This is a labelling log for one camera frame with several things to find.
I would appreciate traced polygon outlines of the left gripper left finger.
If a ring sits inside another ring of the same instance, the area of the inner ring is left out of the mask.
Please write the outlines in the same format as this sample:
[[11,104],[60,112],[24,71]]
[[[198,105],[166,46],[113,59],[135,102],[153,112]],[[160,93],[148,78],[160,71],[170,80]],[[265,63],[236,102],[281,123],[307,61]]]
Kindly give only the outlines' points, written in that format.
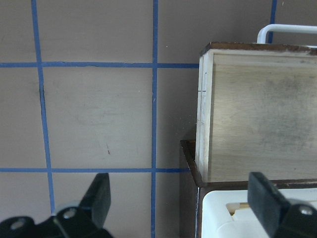
[[108,173],[98,173],[78,206],[66,207],[36,224],[31,217],[0,223],[2,238],[111,238],[103,228],[111,204]]

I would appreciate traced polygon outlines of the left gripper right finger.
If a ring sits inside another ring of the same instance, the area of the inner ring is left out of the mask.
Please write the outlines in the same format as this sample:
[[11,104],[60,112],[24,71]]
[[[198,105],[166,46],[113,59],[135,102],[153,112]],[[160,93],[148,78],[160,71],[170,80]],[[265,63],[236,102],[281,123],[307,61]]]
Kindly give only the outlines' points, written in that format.
[[315,238],[317,209],[312,204],[287,199],[260,172],[250,172],[248,204],[270,238]]

